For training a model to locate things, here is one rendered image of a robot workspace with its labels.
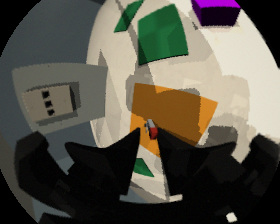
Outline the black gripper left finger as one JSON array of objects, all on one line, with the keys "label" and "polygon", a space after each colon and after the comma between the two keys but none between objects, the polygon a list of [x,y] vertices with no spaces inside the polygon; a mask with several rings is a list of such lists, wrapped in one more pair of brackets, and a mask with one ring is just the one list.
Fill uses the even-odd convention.
[{"label": "black gripper left finger", "polygon": [[77,143],[65,143],[64,148],[73,163],[79,163],[96,172],[105,173],[120,190],[121,196],[127,196],[135,171],[137,151],[139,151],[141,128],[136,128],[124,139],[111,144],[111,147],[96,148]]}]

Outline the orange square patch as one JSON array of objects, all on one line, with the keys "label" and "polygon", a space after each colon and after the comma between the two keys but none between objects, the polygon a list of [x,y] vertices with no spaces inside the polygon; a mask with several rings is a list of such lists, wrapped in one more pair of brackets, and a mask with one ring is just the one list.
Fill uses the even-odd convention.
[{"label": "orange square patch", "polygon": [[159,141],[149,141],[149,129],[147,133],[144,128],[148,120],[153,120],[153,127],[163,128],[193,147],[207,131],[217,104],[207,97],[180,89],[135,83],[129,132],[141,128],[140,144],[161,159]]}]

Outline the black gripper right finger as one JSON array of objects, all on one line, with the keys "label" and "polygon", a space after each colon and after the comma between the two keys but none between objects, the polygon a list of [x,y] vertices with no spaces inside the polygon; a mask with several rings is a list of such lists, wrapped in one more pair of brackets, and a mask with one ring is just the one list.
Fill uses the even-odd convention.
[{"label": "black gripper right finger", "polygon": [[159,141],[160,156],[163,159],[161,161],[164,164],[171,196],[179,196],[183,193],[181,189],[199,176],[201,169],[207,167],[207,164],[224,159],[237,148],[236,141],[233,143],[228,141],[209,148],[196,148],[195,145],[192,147],[192,144],[187,144],[171,133],[165,132],[163,128],[157,127],[157,132],[159,132],[157,141]]}]

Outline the purple block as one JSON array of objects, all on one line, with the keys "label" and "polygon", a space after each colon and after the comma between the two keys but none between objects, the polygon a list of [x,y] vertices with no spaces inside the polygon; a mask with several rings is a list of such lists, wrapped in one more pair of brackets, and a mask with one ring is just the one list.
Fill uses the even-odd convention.
[{"label": "purple block", "polygon": [[241,8],[234,0],[192,0],[201,27],[233,26],[241,14]]}]

